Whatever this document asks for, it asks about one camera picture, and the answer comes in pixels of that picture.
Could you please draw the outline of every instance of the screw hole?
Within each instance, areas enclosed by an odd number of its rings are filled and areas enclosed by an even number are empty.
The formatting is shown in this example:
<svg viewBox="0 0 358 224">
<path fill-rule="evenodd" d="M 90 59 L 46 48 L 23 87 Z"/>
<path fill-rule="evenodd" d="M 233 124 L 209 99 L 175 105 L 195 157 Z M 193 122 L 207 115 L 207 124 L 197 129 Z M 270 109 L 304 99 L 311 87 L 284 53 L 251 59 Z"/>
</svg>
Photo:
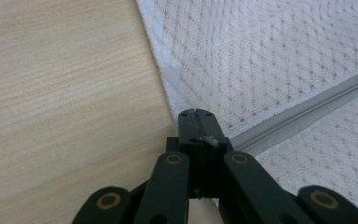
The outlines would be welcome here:
<svg viewBox="0 0 358 224">
<path fill-rule="evenodd" d="M 231 159 L 236 163 L 242 163 L 242 164 L 247 163 L 249 161 L 249 159 L 242 154 L 234 154 L 231 156 Z"/>
<path fill-rule="evenodd" d="M 315 190 L 310 194 L 310 198 L 321 207 L 327 209 L 336 209 L 338 208 L 337 200 L 326 192 Z"/>
<path fill-rule="evenodd" d="M 182 157 L 172 154 L 165 158 L 165 161 L 169 164 L 175 165 L 182 162 Z"/>
<path fill-rule="evenodd" d="M 119 194 L 110 192 L 105 193 L 103 196 L 101 196 L 97 201 L 97 206 L 101 210 L 109 210 L 111 208 L 114 208 L 120 204 L 121 197 Z"/>
</svg>

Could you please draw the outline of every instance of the white mesh fabric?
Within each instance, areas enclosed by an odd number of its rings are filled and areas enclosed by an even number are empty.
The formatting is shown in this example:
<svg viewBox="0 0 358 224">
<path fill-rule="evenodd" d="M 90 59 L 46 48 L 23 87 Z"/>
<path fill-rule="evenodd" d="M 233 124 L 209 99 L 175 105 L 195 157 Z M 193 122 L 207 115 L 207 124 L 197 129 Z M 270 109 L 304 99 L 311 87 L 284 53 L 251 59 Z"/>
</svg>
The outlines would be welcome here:
<svg viewBox="0 0 358 224">
<path fill-rule="evenodd" d="M 256 159 L 284 189 L 335 190 L 358 206 L 358 98 Z"/>
<path fill-rule="evenodd" d="M 138 0 L 172 116 L 234 137 L 358 74 L 358 1 Z"/>
</svg>

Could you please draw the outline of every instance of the black plastic part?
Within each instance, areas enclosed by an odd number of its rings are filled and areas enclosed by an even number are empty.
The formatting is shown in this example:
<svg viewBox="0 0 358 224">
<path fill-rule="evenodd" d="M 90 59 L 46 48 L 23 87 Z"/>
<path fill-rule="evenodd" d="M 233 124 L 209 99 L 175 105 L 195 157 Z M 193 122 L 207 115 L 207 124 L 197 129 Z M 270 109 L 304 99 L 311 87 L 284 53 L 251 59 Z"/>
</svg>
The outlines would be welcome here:
<svg viewBox="0 0 358 224">
<path fill-rule="evenodd" d="M 110 197 L 110 194 L 118 196 L 116 196 L 116 198 Z M 130 193 L 125 189 L 115 187 L 100 189 L 89 196 L 80 211 L 77 213 L 73 224 L 129 223 L 126 221 L 126 214 L 130 202 Z"/>
<path fill-rule="evenodd" d="M 317 223 L 358 223 L 358 208 L 331 189 L 305 187 L 298 192 L 297 200 Z"/>
<path fill-rule="evenodd" d="M 133 223 L 187 223 L 188 172 L 187 155 L 166 152 L 159 156 Z"/>
<path fill-rule="evenodd" d="M 189 109 L 178 116 L 179 150 L 190 158 L 190 198 L 217 198 L 216 178 L 229 143 L 213 113 Z"/>
<path fill-rule="evenodd" d="M 225 224 L 358 223 L 358 208 L 338 193 L 311 186 L 283 190 L 249 154 L 233 150 L 211 112 L 179 114 L 179 137 L 167 138 L 149 181 L 131 192 L 93 193 L 74 224 L 186 224 L 188 198 L 220 198 Z"/>
<path fill-rule="evenodd" d="M 313 223 L 255 158 L 228 152 L 224 181 L 248 223 Z"/>
<path fill-rule="evenodd" d="M 219 212 L 225 224 L 247 223 L 237 202 L 230 197 L 219 199 Z"/>
</svg>

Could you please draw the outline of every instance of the light wood grain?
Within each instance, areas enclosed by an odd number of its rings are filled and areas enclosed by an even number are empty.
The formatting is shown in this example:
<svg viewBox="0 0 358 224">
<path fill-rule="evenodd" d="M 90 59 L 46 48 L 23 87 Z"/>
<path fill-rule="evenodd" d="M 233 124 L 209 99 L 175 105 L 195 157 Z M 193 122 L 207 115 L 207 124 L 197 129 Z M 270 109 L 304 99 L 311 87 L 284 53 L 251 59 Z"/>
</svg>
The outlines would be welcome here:
<svg viewBox="0 0 358 224">
<path fill-rule="evenodd" d="M 70 223 L 175 136 L 134 1 L 0 1 L 0 223 Z M 189 223 L 222 223 L 210 200 Z"/>
</svg>

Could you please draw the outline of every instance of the wooden surface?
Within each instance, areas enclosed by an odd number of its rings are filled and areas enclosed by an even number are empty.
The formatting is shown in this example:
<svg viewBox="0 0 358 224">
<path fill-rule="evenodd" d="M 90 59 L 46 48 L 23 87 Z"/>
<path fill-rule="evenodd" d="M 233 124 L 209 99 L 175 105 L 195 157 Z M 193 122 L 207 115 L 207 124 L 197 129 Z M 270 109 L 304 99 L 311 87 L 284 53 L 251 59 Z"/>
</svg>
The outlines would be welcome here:
<svg viewBox="0 0 358 224">
<path fill-rule="evenodd" d="M 0 1 L 0 223 L 71 223 L 175 136 L 133 0 Z M 189 223 L 222 223 L 209 200 Z"/>
</svg>

